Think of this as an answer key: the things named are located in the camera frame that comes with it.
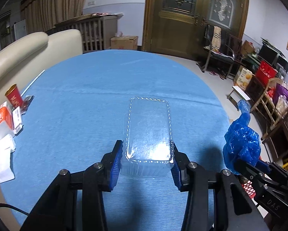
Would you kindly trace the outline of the blue plastic bag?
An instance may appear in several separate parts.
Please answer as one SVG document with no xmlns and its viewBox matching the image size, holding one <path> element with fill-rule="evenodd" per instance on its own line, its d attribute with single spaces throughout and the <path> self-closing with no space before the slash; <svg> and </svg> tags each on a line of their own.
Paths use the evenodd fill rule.
<svg viewBox="0 0 288 231">
<path fill-rule="evenodd" d="M 238 175 L 234 165 L 242 160 L 255 166 L 261 153 L 259 134 L 248 126 L 250 122 L 250 105 L 245 100 L 237 103 L 240 117 L 233 121 L 224 135 L 224 164 L 233 174 Z"/>
</svg>

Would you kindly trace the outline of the clear plastic tray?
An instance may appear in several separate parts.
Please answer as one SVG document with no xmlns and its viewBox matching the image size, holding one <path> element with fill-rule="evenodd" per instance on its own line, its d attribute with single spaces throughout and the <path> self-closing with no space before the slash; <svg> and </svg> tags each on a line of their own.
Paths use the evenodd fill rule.
<svg viewBox="0 0 288 231">
<path fill-rule="evenodd" d="M 121 174 L 158 178 L 174 166 L 172 118 L 168 101 L 135 96 L 126 115 Z"/>
</svg>

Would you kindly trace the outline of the red plastic basket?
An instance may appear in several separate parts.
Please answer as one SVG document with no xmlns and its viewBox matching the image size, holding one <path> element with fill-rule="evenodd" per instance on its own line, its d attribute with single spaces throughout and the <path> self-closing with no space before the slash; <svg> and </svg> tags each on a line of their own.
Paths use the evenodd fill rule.
<svg viewBox="0 0 288 231">
<path fill-rule="evenodd" d="M 248 194 L 248 196 L 253 199 L 256 195 L 254 188 L 252 187 L 252 182 L 248 180 L 246 177 L 241 177 L 241 185 Z"/>
</svg>

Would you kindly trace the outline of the dark wooden chair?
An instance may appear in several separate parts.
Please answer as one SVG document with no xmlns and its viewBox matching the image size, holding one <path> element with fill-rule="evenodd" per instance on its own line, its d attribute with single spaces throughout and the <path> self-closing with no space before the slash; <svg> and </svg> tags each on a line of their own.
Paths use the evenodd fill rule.
<svg viewBox="0 0 288 231">
<path fill-rule="evenodd" d="M 277 162 L 288 155 L 288 111 L 273 130 L 264 134 L 262 143 L 269 152 L 270 161 Z"/>
</svg>

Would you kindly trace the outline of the white tissue pile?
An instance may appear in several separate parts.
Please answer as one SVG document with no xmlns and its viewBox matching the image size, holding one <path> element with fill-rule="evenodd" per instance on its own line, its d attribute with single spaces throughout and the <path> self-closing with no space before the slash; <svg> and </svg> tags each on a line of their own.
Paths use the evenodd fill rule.
<svg viewBox="0 0 288 231">
<path fill-rule="evenodd" d="M 15 178 L 11 169 L 11 153 L 15 150 L 16 145 L 10 134 L 0 140 L 0 184 Z"/>
</svg>

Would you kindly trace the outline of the white purple medicine box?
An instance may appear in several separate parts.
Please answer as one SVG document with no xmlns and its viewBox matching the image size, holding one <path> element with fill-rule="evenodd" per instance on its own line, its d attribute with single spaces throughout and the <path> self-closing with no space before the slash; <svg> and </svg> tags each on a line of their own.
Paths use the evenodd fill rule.
<svg viewBox="0 0 288 231">
<path fill-rule="evenodd" d="M 22 122 L 22 115 L 21 115 L 21 108 L 18 106 L 12 111 L 12 119 L 13 119 L 13 126 L 14 126 L 14 134 L 17 135 L 23 128 Z"/>
</svg>

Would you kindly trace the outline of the purple bag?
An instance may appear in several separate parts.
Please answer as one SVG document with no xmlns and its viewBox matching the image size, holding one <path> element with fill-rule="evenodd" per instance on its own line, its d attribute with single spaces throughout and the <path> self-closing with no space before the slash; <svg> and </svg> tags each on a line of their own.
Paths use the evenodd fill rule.
<svg viewBox="0 0 288 231">
<path fill-rule="evenodd" d="M 285 96 L 288 102 L 288 89 L 282 86 L 281 84 L 276 84 L 274 97 L 272 99 L 274 105 L 276 106 L 279 100 L 279 96 Z"/>
</svg>

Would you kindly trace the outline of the orange white tissue pack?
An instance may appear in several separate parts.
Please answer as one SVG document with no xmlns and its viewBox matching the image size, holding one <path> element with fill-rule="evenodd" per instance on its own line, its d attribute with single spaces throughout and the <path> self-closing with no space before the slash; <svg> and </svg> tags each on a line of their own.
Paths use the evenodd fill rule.
<svg viewBox="0 0 288 231">
<path fill-rule="evenodd" d="M 0 140 L 10 134 L 14 137 L 12 111 L 7 101 L 0 105 Z"/>
</svg>

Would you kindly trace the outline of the small white stool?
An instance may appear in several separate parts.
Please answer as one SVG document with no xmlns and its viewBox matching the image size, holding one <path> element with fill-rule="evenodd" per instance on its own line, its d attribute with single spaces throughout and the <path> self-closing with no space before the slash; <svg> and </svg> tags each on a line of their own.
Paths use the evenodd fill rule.
<svg viewBox="0 0 288 231">
<path fill-rule="evenodd" d="M 240 100 L 250 101 L 250 97 L 237 85 L 232 87 L 231 92 L 227 95 L 227 99 L 236 107 Z"/>
</svg>

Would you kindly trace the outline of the blue tablecloth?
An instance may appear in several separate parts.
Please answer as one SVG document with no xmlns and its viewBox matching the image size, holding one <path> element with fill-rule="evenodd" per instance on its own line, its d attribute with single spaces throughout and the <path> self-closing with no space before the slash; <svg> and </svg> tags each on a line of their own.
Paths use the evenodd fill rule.
<svg viewBox="0 0 288 231">
<path fill-rule="evenodd" d="M 30 211 L 60 169 L 86 169 L 125 137 L 130 99 L 167 100 L 179 151 L 206 170 L 224 169 L 228 116 L 192 71 L 163 56 L 98 51 L 61 62 L 28 89 L 12 154 L 14 180 L 1 184 L 7 203 Z"/>
</svg>

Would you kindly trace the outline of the dark red snack wrapper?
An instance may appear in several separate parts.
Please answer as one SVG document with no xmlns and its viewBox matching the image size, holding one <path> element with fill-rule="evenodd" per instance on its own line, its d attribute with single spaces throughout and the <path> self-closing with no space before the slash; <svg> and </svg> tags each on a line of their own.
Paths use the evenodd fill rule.
<svg viewBox="0 0 288 231">
<path fill-rule="evenodd" d="M 21 114 L 22 115 L 24 115 L 27 112 L 33 99 L 34 99 L 33 95 L 28 95 L 24 98 L 23 105 L 21 107 Z"/>
</svg>

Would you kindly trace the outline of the yellow printed carton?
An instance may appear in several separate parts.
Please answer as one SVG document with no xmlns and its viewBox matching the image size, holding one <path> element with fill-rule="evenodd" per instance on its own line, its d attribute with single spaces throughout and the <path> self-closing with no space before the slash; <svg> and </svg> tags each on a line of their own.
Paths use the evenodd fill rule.
<svg viewBox="0 0 288 231">
<path fill-rule="evenodd" d="M 245 91 L 252 77 L 253 73 L 241 65 L 235 75 L 233 84 L 235 86 L 240 87 L 243 91 Z"/>
</svg>

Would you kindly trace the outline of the red gift bag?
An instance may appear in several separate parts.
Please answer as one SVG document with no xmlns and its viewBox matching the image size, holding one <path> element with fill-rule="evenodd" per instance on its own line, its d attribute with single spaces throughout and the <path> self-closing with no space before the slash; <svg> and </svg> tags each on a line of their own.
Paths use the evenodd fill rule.
<svg viewBox="0 0 288 231">
<path fill-rule="evenodd" d="M 256 78 L 261 82 L 262 85 L 266 86 L 271 78 L 274 78 L 277 71 L 270 66 L 267 62 L 262 60 L 260 66 L 255 73 Z"/>
</svg>

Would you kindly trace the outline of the red paper cup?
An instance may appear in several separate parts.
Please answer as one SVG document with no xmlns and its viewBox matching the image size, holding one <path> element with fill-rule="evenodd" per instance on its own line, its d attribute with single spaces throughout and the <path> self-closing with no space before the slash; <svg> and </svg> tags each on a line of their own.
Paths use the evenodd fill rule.
<svg viewBox="0 0 288 231">
<path fill-rule="evenodd" d="M 5 93 L 5 97 L 15 109 L 23 106 L 23 99 L 20 95 L 17 84 L 11 85 L 11 87 Z"/>
</svg>

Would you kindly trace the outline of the black monitor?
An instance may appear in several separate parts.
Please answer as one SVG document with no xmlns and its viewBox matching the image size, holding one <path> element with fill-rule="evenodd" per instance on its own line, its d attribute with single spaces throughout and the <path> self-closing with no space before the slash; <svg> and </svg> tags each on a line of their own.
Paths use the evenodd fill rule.
<svg viewBox="0 0 288 231">
<path fill-rule="evenodd" d="M 271 46 L 264 43 L 258 53 L 258 56 L 268 64 L 273 65 L 277 63 L 280 52 L 277 49 L 272 48 Z"/>
</svg>

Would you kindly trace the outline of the white stick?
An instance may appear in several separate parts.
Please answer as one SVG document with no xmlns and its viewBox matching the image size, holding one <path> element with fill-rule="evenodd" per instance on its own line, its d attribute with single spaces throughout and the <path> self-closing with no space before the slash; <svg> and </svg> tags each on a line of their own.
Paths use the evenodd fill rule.
<svg viewBox="0 0 288 231">
<path fill-rule="evenodd" d="M 31 82 L 30 84 L 22 91 L 21 97 L 28 91 L 28 89 L 34 84 L 34 82 L 45 72 L 45 69 L 42 70 Z"/>
</svg>

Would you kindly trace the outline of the beige leather sofa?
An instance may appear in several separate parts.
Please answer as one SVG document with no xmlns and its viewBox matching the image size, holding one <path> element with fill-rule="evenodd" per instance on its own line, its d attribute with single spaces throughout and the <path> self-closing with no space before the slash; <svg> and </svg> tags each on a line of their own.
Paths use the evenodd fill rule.
<svg viewBox="0 0 288 231">
<path fill-rule="evenodd" d="M 20 38 L 0 51 L 0 98 L 11 85 L 21 90 L 41 71 L 81 54 L 82 36 L 76 29 Z"/>
</svg>

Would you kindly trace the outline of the black metal chair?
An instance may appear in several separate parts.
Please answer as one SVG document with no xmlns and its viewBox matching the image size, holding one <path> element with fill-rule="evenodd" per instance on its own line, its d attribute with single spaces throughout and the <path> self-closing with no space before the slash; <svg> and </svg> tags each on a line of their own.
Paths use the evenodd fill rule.
<svg viewBox="0 0 288 231">
<path fill-rule="evenodd" d="M 219 68 L 221 77 L 227 79 L 231 75 L 234 63 L 241 57 L 242 40 L 231 35 L 225 29 L 207 24 L 203 35 L 203 50 L 208 54 L 204 64 L 199 64 L 204 73 L 210 60 L 218 64 L 229 65 L 228 71 Z"/>
</svg>

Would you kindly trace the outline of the brown cardboard box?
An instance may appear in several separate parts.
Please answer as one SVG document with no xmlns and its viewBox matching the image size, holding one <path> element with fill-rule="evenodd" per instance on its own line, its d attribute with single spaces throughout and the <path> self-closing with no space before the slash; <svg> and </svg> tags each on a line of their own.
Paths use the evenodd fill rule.
<svg viewBox="0 0 288 231">
<path fill-rule="evenodd" d="M 110 41 L 111 49 L 128 49 L 137 50 L 138 36 L 123 35 L 121 37 L 113 37 Z"/>
</svg>

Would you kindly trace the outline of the wooden radiator cabinet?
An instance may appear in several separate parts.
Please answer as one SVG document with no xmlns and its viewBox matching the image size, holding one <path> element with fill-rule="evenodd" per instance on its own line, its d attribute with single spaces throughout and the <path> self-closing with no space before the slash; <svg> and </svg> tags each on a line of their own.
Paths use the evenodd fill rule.
<svg viewBox="0 0 288 231">
<path fill-rule="evenodd" d="M 110 49 L 111 39 L 118 32 L 118 16 L 109 13 L 86 14 L 55 24 L 53 32 L 77 29 L 81 32 L 83 52 Z"/>
</svg>

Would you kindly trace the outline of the wooden double door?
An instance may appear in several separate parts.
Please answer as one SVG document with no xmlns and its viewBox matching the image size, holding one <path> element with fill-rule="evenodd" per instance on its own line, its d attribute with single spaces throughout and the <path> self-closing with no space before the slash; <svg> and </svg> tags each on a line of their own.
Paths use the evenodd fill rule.
<svg viewBox="0 0 288 231">
<path fill-rule="evenodd" d="M 142 50 L 196 59 L 206 25 L 241 39 L 249 0 L 145 0 Z"/>
</svg>

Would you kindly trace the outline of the beige curtain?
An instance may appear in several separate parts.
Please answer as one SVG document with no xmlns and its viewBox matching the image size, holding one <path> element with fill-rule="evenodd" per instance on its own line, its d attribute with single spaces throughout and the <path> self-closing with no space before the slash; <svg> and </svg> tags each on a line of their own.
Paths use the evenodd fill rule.
<svg viewBox="0 0 288 231">
<path fill-rule="evenodd" d="M 28 33 L 48 31 L 55 24 L 78 17 L 86 0 L 22 0 L 21 18 Z"/>
</svg>

